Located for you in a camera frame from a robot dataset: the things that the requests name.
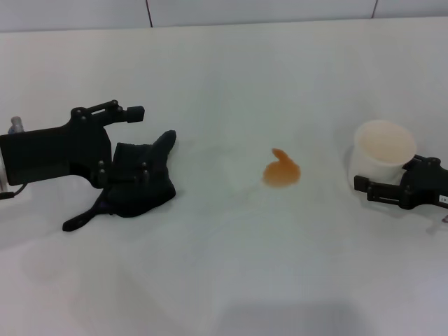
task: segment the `white cup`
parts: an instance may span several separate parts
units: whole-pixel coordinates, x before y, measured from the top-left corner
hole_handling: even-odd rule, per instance
[[[417,153],[411,132],[385,120],[362,124],[355,132],[349,165],[349,183],[360,175],[374,182],[395,183],[402,167]]]

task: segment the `white wall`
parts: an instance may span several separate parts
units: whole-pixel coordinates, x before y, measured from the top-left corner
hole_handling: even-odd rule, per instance
[[[376,18],[447,16],[448,0],[379,0]]]
[[[150,0],[154,27],[370,18],[375,0]]]
[[[0,0],[0,32],[149,26],[145,0]]]

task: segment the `black cable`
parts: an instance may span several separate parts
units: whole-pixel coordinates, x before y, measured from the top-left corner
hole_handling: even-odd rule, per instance
[[[151,18],[151,12],[149,11],[149,3],[148,3],[148,0],[146,0],[146,9],[148,10],[149,23],[150,23],[150,25],[151,25],[151,28],[153,28],[153,19]]]
[[[22,185],[22,186],[19,188],[19,190],[17,190],[16,192],[14,192],[14,197],[17,196],[17,195],[19,195],[19,194],[25,189],[25,187],[26,187],[27,185],[28,185],[28,183]]]
[[[375,12],[377,11],[378,0],[375,1],[375,7],[373,8],[371,19],[375,18]]]

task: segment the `paper cup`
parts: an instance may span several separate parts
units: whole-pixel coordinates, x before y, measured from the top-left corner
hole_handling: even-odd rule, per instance
[[[385,120],[362,124],[355,133],[355,146],[349,165],[349,182],[360,175],[374,182],[393,183],[402,167],[417,153],[412,134],[404,127]]]

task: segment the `orange blob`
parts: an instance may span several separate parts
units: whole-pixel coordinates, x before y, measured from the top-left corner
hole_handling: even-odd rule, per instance
[[[281,149],[272,149],[279,161],[269,163],[263,173],[263,181],[270,187],[283,188],[297,183],[300,179],[300,167]]]

